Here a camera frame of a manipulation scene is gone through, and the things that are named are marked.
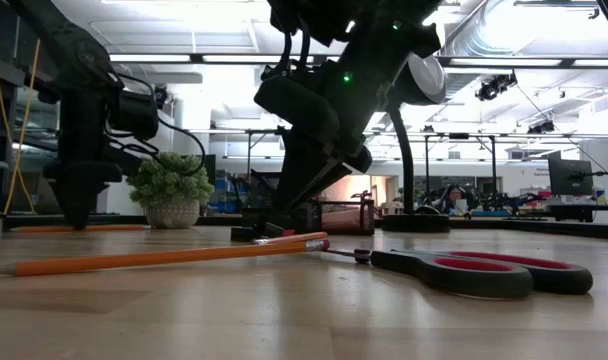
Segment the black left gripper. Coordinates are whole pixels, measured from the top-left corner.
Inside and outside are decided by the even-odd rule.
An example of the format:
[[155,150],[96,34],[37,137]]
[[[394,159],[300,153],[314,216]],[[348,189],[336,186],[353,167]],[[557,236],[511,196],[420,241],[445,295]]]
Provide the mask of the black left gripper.
[[[108,110],[102,99],[61,99],[55,162],[43,168],[65,221],[84,229],[97,196],[109,182],[120,182],[122,170],[108,149],[104,124]],[[77,188],[59,163],[83,162],[80,169],[80,210]]]

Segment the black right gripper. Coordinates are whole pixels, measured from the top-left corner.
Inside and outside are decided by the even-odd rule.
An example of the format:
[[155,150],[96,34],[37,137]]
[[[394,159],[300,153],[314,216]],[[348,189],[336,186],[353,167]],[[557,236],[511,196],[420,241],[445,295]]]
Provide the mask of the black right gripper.
[[260,85],[254,100],[287,121],[285,155],[274,205],[290,210],[306,201],[346,201],[355,171],[365,173],[372,155],[331,157],[338,147],[356,150],[373,113],[385,100],[420,37],[401,29],[356,29],[328,78],[328,101],[287,77]]

